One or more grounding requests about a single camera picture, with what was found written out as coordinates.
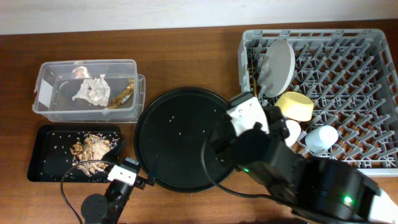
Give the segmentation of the pink plastic cup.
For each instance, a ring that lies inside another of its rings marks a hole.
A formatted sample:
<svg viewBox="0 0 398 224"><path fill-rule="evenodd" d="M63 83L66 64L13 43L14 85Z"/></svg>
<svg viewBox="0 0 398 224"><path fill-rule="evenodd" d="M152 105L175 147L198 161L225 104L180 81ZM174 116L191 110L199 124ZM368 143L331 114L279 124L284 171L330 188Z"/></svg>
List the pink plastic cup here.
<svg viewBox="0 0 398 224"><path fill-rule="evenodd" d="M298 122L291 119L288 119L285 123L290 134L287 138L285 138L285 144L288 147L291 147L296 143L297 139L299 138L301 133L301 127Z"/></svg>

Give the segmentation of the wooden chopstick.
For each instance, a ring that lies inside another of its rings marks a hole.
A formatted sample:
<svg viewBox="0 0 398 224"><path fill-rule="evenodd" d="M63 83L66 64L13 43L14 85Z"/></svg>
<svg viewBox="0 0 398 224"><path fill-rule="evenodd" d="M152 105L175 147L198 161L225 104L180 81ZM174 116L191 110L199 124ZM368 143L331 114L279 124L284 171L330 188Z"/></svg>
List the wooden chopstick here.
<svg viewBox="0 0 398 224"><path fill-rule="evenodd" d="M257 97L257 81L255 78L253 78L253 93L254 96Z"/></svg>

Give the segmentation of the blue plastic cup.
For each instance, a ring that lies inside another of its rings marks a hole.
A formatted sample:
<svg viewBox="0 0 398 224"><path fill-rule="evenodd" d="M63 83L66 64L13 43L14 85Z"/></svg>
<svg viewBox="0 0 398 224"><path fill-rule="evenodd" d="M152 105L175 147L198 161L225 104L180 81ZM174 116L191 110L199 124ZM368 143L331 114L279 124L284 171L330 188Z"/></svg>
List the blue plastic cup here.
<svg viewBox="0 0 398 224"><path fill-rule="evenodd" d="M329 149L338 140L338 132L332 126L322 126L310 131L305 137L305 144L312 152Z"/></svg>

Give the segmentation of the yellow bowl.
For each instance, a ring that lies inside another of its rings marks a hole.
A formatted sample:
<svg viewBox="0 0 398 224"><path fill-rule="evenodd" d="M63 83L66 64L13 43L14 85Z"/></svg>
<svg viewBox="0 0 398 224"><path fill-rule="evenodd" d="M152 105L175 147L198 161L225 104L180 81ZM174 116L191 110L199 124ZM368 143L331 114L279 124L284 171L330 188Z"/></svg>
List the yellow bowl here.
<svg viewBox="0 0 398 224"><path fill-rule="evenodd" d="M275 103L281 110L281 113L296 121L310 121L313 114L313 101L294 91L283 93Z"/></svg>

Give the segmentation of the food scraps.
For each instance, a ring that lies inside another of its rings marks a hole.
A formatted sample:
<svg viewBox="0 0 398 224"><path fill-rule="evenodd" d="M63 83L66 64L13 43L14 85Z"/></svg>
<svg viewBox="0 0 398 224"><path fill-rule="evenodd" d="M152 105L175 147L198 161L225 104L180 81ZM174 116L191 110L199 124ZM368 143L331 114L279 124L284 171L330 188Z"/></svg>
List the food scraps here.
<svg viewBox="0 0 398 224"><path fill-rule="evenodd" d="M116 131L51 131L44 143L39 180L58 182L106 182L102 157L120 142Z"/></svg>

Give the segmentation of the white tissue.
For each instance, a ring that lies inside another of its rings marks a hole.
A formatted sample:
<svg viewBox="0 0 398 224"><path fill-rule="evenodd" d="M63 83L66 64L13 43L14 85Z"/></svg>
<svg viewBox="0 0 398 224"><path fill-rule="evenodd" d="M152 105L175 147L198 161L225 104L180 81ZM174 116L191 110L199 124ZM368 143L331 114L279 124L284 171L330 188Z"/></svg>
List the white tissue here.
<svg viewBox="0 0 398 224"><path fill-rule="evenodd" d="M79 98L95 106L107 107L111 89L104 78L105 74L100 75L99 78L84 79L72 100Z"/></svg>

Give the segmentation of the grey plate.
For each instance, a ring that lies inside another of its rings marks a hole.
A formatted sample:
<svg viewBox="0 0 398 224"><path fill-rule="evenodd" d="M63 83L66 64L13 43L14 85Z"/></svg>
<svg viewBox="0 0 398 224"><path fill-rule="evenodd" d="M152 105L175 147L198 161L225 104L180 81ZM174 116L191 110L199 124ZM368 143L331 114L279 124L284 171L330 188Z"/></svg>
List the grey plate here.
<svg viewBox="0 0 398 224"><path fill-rule="evenodd" d="M286 40L276 40L267 49L263 58L261 72L264 77L259 78L261 87L265 87L266 97L282 94L293 79L295 68L295 53Z"/></svg>

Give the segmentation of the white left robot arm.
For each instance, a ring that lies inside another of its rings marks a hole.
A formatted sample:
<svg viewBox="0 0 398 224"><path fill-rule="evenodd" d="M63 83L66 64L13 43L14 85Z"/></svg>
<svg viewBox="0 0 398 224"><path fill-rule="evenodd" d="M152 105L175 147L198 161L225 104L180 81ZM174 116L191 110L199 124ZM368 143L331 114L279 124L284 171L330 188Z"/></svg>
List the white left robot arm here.
<svg viewBox="0 0 398 224"><path fill-rule="evenodd" d="M110 162L107 179L110 181L103 195L89 195L81 205L81 214L85 223L117 223L126 206L133 189L145 189L155 185L158 160L156 159L146 178L139 176L141 164L131 158L125 158L119 165L115 164L116 156L124 148L125 142L107 152L103 162Z"/></svg>

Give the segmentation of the brown gold snack wrapper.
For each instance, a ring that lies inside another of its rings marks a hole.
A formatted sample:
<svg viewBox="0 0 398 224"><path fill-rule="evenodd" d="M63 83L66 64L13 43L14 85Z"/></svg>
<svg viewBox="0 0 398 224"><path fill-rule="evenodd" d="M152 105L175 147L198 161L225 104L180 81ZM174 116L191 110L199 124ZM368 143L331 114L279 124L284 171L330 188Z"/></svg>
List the brown gold snack wrapper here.
<svg viewBox="0 0 398 224"><path fill-rule="evenodd" d="M126 89L120 93L115 99L108 105L107 109L116 109L125 103L129 97L134 93L135 81L129 80L129 84Z"/></svg>

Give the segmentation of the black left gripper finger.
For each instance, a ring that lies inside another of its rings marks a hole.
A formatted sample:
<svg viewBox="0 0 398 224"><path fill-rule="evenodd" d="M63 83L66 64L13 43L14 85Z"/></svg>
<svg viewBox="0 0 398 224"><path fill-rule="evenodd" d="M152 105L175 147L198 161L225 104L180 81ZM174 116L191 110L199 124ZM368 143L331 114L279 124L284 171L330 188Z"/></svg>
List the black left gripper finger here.
<svg viewBox="0 0 398 224"><path fill-rule="evenodd" d="M124 147L126 145L126 140L122 140L118 143L118 145L110 150L109 152L107 152L103 157L102 157L102 161L108 161L108 162L117 162L119 160L119 156L122 153Z"/></svg>
<svg viewBox="0 0 398 224"><path fill-rule="evenodd" d="M147 175L147 185L154 186L156 183L158 161L159 161L159 157L157 156L155 158L155 161L154 161L152 167L150 168L148 175Z"/></svg>

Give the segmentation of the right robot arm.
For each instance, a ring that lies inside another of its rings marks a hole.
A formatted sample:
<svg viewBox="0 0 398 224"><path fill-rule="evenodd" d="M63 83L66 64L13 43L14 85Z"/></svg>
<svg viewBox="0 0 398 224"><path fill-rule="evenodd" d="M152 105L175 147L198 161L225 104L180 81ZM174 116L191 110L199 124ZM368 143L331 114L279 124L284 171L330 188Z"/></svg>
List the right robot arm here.
<svg viewBox="0 0 398 224"><path fill-rule="evenodd" d="M397 204L375 181L345 162L297 154L285 144L289 130L279 107L262 112L268 133L255 122L236 134L226 115L208 144L226 163L263 185L267 198L310 222L397 223Z"/></svg>

